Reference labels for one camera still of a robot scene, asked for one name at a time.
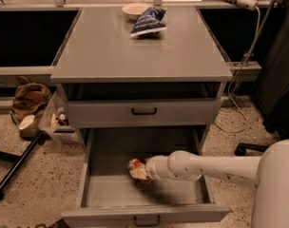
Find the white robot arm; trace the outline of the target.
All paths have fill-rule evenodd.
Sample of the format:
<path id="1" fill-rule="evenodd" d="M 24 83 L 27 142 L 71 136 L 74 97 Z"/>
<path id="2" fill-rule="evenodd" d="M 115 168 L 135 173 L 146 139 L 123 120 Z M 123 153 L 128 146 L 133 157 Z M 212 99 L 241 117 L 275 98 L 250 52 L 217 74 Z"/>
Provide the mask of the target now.
<path id="1" fill-rule="evenodd" d="M 196 181 L 201 176 L 255 190 L 252 228 L 289 228 L 289 140 L 275 142 L 260 156 L 213 157 L 187 151 L 131 160 L 127 168 L 139 181 Z"/>

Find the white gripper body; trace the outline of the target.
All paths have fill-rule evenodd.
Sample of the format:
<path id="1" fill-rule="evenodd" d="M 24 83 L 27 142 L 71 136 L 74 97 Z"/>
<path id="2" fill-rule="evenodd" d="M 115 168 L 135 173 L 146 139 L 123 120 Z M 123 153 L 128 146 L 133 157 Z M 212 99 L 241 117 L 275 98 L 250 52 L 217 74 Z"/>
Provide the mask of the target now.
<path id="1" fill-rule="evenodd" d="M 152 180 L 172 179 L 177 176 L 170 170 L 167 156 L 154 156 L 145 160 L 145 170 Z"/>

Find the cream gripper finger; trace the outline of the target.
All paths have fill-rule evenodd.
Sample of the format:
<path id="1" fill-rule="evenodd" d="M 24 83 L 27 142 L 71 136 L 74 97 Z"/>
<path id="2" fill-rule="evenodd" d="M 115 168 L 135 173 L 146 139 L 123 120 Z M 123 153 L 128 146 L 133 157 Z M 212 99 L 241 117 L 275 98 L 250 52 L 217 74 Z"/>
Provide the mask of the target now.
<path id="1" fill-rule="evenodd" d="M 131 169 L 129 173 L 133 179 L 139 181 L 150 181 L 150 177 L 147 175 L 147 172 L 143 166 Z"/>

